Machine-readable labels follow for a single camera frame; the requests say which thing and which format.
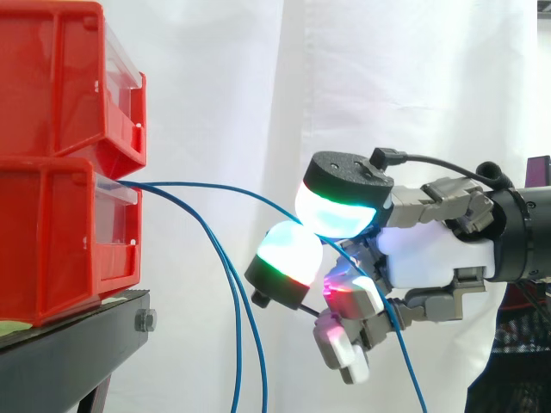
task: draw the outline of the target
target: nut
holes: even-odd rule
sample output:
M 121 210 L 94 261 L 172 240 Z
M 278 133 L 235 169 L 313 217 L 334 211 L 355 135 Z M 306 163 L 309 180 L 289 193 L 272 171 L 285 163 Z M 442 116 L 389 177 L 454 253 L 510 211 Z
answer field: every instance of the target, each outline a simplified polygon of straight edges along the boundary
M 136 330 L 143 333 L 155 331 L 157 312 L 153 309 L 141 309 L 136 313 Z

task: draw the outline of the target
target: red storage bin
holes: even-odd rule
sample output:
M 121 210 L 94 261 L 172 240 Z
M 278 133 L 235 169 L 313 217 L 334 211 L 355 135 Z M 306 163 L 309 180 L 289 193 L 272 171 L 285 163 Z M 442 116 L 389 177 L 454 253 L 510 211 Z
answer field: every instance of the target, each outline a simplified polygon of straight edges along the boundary
M 0 0 L 0 156 L 145 166 L 145 77 L 89 2 Z
M 139 282 L 141 193 L 78 158 L 0 158 L 0 320 L 41 325 Z

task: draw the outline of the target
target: cable connector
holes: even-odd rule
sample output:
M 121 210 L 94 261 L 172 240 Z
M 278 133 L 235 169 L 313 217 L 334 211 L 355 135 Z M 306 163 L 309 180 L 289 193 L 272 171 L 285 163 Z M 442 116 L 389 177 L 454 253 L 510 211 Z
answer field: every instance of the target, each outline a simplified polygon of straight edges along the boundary
M 400 165 L 407 160 L 405 152 L 390 148 L 375 148 L 369 162 L 378 170 L 387 170 L 388 166 Z

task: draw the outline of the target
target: white curtain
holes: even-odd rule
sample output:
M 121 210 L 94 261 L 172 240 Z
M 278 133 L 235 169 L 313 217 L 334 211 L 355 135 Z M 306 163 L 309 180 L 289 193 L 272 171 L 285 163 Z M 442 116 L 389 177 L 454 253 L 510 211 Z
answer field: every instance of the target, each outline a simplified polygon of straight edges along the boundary
M 530 141 L 532 2 L 102 3 L 147 75 L 148 165 L 136 180 L 234 184 L 293 209 L 315 151 L 368 156 L 386 146 L 470 169 L 491 159 L 519 186 L 525 158 L 549 151 Z M 419 164 L 389 172 L 399 184 L 449 175 Z M 212 226 L 241 274 L 263 234 L 282 220 L 242 195 L 174 192 Z M 333 261 L 327 251 L 324 269 Z M 145 196 L 139 287 L 152 290 L 158 328 L 114 374 L 105 411 L 229 411 L 235 344 L 226 277 L 199 225 L 153 195 Z M 429 412 L 464 411 L 467 387 L 492 346 L 504 286 L 487 289 L 466 303 L 466 320 L 405 332 Z M 324 307 L 319 284 L 306 302 Z M 420 411 L 394 334 L 370 353 L 369 382 L 347 386 L 325 367 L 311 316 L 277 304 L 255 315 L 269 411 Z M 239 411 L 258 412 L 257 356 L 244 327 Z

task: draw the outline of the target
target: robotic hand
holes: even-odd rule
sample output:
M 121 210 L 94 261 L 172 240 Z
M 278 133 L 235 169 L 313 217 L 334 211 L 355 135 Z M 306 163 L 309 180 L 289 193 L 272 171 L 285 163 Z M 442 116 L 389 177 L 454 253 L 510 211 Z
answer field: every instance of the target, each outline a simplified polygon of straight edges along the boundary
M 466 177 L 441 178 L 420 189 L 394 186 L 387 166 L 406 161 L 439 164 Z M 529 169 L 543 173 L 544 185 L 548 166 L 549 157 L 529 161 Z M 305 272 L 313 268 L 315 275 L 321 261 L 321 254 L 312 259 L 303 254 L 307 244 L 314 251 L 319 243 L 305 231 L 343 240 L 341 247 L 371 278 L 339 258 L 324 277 L 328 308 L 313 334 L 325 364 L 338 369 L 347 384 L 368 378 L 367 352 L 393 330 L 380 292 L 409 289 L 403 299 L 388 300 L 404 330 L 413 321 L 461 320 L 463 295 L 484 292 L 487 281 L 545 282 L 551 276 L 551 190 L 514 189 L 495 163 L 483 163 L 473 174 L 388 149 L 375 149 L 370 159 L 319 152 L 300 187 L 296 211 L 304 227 L 295 225 L 293 235 L 285 236 L 277 225 L 245 277 L 257 289 L 257 304 L 274 299 L 296 309 L 313 280 L 305 281 Z M 291 248 L 288 241 L 298 238 L 300 245 Z M 286 250 L 274 250 L 272 241 L 281 247 L 283 239 Z M 293 256 L 288 264 L 312 266 L 278 265 L 274 257 L 281 253 Z

